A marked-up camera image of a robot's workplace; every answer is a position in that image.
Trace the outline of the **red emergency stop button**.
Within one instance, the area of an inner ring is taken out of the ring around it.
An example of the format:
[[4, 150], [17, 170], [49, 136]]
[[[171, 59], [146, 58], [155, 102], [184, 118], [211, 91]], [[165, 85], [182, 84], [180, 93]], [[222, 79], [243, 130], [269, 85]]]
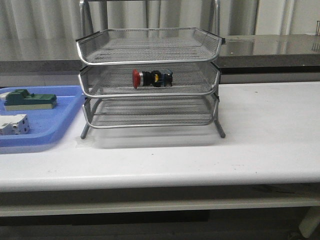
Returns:
[[173, 72], [169, 69], [153, 71], [132, 71], [132, 85], [135, 89], [138, 87], [172, 87]]

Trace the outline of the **silver mesh tray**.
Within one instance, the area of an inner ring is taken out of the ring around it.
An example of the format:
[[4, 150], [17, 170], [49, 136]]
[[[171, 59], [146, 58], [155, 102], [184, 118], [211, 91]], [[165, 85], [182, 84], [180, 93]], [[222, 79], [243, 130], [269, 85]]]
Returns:
[[[132, 71], [172, 72], [172, 86], [133, 87]], [[90, 98], [133, 96], [205, 96], [217, 89], [220, 71], [211, 62], [95, 65], [78, 75], [83, 93]]]
[[76, 40], [89, 66], [209, 62], [223, 38], [197, 27], [106, 29]]
[[88, 98], [82, 106], [95, 129], [205, 126], [217, 119], [212, 96]]

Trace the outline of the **blue plastic tray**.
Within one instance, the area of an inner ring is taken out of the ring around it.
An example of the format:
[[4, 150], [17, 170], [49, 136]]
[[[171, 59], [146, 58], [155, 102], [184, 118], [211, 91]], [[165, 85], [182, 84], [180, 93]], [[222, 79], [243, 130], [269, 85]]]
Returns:
[[78, 85], [16, 86], [1, 88], [0, 92], [4, 94], [16, 89], [27, 89], [31, 94], [55, 94], [57, 104], [53, 109], [7, 111], [2, 99], [0, 114], [26, 114], [29, 131], [27, 134], [2, 135], [1, 154], [35, 153], [50, 149], [64, 136], [85, 100]]

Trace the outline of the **white circuit breaker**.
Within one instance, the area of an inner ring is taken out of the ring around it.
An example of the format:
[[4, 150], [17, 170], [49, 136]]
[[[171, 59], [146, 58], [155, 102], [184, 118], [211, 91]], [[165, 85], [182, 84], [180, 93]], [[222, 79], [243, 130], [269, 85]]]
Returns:
[[1, 115], [0, 135], [24, 135], [30, 130], [29, 116], [27, 114]]

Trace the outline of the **green terminal block module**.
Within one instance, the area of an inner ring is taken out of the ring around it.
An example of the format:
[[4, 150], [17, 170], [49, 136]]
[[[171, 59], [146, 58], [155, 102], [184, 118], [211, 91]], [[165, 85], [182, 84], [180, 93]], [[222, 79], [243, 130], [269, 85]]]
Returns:
[[4, 108], [7, 111], [47, 110], [57, 104], [55, 94], [30, 93], [27, 89], [16, 89], [5, 97]]

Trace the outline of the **dark steel back counter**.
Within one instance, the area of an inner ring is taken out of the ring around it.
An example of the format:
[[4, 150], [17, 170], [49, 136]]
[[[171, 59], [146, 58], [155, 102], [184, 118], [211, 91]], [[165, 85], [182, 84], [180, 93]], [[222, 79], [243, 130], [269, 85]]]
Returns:
[[[226, 36], [216, 60], [223, 74], [318, 73], [320, 38], [307, 34]], [[70, 38], [0, 42], [0, 72], [78, 72], [82, 62]]]

